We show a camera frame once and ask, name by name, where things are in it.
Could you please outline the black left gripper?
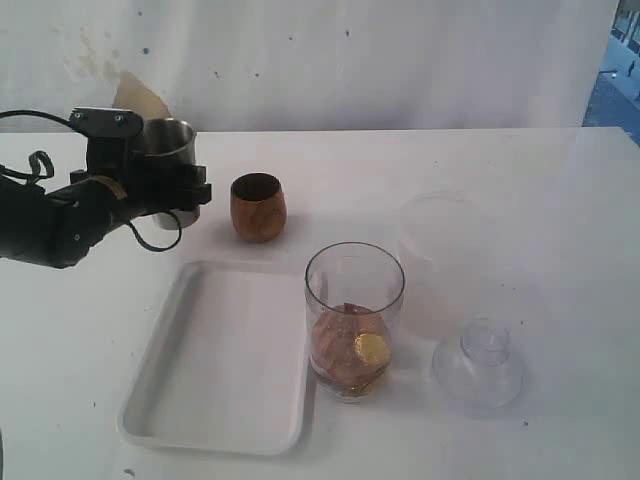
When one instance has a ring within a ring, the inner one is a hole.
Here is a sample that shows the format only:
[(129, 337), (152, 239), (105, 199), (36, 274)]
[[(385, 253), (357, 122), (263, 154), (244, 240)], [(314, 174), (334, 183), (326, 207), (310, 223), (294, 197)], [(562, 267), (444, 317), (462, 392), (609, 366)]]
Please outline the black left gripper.
[(170, 210), (193, 211), (212, 199), (206, 168), (153, 162), (136, 136), (89, 136), (86, 166), (69, 173), (72, 185), (100, 185), (114, 202), (119, 222)]

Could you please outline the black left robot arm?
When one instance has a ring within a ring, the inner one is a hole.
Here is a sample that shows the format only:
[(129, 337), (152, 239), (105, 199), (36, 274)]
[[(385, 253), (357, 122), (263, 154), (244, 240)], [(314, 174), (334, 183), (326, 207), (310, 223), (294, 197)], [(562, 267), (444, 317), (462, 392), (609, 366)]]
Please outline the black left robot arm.
[(133, 220), (164, 212), (170, 175), (161, 163), (132, 148), (128, 138), (87, 138), (86, 167), (70, 184), (46, 191), (55, 173), (43, 150), (30, 170), (1, 167), (1, 256), (64, 269), (76, 265), (106, 235)]

